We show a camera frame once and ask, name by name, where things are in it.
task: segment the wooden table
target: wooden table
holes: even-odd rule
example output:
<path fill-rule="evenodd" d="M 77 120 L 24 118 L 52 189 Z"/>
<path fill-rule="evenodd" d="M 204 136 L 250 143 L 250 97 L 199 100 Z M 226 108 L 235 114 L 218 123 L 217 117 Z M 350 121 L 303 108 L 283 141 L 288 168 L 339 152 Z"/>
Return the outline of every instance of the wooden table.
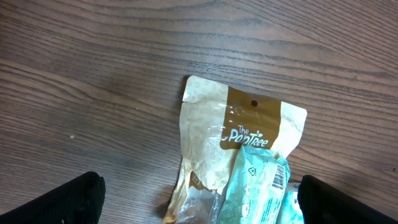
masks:
<path fill-rule="evenodd" d="M 288 157 L 397 219 L 395 0 L 3 0 L 0 212 L 93 170 L 100 223 L 160 223 L 183 79 L 308 110 Z"/>

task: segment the brown label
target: brown label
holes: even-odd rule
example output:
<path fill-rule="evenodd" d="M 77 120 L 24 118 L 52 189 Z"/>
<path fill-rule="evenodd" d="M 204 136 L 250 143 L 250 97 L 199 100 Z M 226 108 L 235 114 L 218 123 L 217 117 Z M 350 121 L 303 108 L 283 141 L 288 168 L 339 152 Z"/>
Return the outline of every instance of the brown label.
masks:
<path fill-rule="evenodd" d="M 240 149 L 243 144 L 270 149 L 279 126 L 279 100 L 228 88 L 222 149 Z"/>
<path fill-rule="evenodd" d="M 189 186 L 188 187 L 194 187 L 197 190 L 205 189 L 205 190 L 210 191 L 205 186 L 203 186 L 202 182 L 199 180 L 199 178 L 197 177 L 197 175 L 193 171 L 191 171 L 191 177 L 189 179 Z"/>

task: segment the black object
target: black object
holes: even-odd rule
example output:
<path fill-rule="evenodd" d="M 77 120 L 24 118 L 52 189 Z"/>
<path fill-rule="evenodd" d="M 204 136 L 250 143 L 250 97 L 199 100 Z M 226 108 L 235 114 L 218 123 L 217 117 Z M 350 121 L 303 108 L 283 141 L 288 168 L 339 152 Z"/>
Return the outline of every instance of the black object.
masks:
<path fill-rule="evenodd" d="M 398 224 L 311 175 L 305 175 L 298 188 L 298 204 L 305 224 Z"/>
<path fill-rule="evenodd" d="M 0 224 L 97 224 L 104 199 L 104 179 L 87 172 L 1 215 Z"/>

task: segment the crumpled packaging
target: crumpled packaging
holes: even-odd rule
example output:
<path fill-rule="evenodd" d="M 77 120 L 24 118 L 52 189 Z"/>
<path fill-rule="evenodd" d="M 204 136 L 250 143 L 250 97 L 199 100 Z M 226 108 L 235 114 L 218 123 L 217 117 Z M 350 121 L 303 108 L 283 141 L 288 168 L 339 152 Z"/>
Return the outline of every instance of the crumpled packaging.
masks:
<path fill-rule="evenodd" d="M 238 149 L 248 145 L 286 158 L 306 117 L 298 106 L 189 77 L 180 113 L 183 159 L 162 223 L 216 223 Z"/>
<path fill-rule="evenodd" d="M 236 157 L 217 224 L 275 224 L 290 169 L 285 158 L 242 146 Z"/>
<path fill-rule="evenodd" d="M 278 224 L 304 224 L 298 198 L 299 186 L 300 183 L 288 183 L 284 201 L 279 210 Z"/>

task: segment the food package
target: food package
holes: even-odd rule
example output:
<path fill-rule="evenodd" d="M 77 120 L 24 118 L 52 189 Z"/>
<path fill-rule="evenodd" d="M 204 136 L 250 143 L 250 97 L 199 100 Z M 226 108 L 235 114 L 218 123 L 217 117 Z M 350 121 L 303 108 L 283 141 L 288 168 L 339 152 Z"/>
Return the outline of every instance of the food package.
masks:
<path fill-rule="evenodd" d="M 303 212 L 297 198 L 300 183 L 288 183 L 279 211 L 278 224 L 304 224 Z"/>
<path fill-rule="evenodd" d="M 286 158 L 307 111 L 280 100 L 191 76 L 180 113 L 182 163 L 163 224 L 216 223 L 242 145 Z"/>
<path fill-rule="evenodd" d="M 275 224 L 290 178 L 287 160 L 242 146 L 236 157 L 217 224 Z"/>

